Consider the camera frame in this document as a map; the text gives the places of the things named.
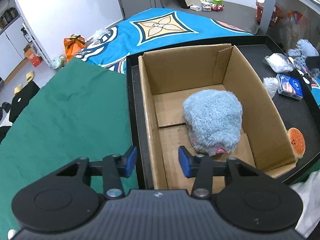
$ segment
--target gray plush toy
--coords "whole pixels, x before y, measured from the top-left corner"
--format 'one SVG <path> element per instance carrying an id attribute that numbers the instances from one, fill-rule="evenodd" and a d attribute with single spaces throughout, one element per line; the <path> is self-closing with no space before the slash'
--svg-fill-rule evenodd
<path id="1" fill-rule="evenodd" d="M 213 156 L 230 153 L 240 140 L 242 106 L 228 91 L 203 90 L 183 102 L 192 146 Z"/>

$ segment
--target black shoe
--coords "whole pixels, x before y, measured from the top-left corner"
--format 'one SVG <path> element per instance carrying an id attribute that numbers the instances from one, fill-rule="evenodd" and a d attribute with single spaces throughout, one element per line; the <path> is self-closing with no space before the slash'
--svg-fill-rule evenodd
<path id="1" fill-rule="evenodd" d="M 2 103 L 2 108 L 6 113 L 8 113 L 10 111 L 10 109 L 11 109 L 11 104 L 8 103 L 8 102 L 3 102 Z"/>

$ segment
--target white cabinet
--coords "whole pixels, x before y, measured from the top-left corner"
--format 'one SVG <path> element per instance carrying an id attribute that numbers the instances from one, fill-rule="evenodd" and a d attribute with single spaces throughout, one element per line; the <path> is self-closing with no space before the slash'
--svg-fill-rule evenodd
<path id="1" fill-rule="evenodd" d="M 21 61 L 20 54 L 7 35 L 2 33 L 0 35 L 0 77 L 5 80 Z"/>
<path id="2" fill-rule="evenodd" d="M 16 48 L 17 52 L 24 58 L 23 49 L 28 44 L 28 41 L 23 36 L 21 31 L 23 19 L 19 17 L 16 19 L 4 32 L 11 41 L 12 45 Z"/>

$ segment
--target green lid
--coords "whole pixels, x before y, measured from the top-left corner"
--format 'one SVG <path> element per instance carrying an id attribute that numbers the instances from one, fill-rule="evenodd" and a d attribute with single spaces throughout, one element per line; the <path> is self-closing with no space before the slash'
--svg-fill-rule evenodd
<path id="1" fill-rule="evenodd" d="M 213 0 L 213 3 L 214 3 L 214 4 L 222 5 L 222 0 Z"/>

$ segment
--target red box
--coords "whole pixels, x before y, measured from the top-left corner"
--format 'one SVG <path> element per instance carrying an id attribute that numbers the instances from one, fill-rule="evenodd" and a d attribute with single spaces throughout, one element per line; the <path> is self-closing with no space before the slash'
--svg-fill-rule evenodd
<path id="1" fill-rule="evenodd" d="M 31 49 L 30 45 L 27 45 L 24 49 L 24 55 L 26 56 L 26 58 L 29 59 L 29 61 L 33 64 L 34 67 L 39 66 L 39 64 L 42 61 L 41 57 L 38 57 L 33 50 Z"/>

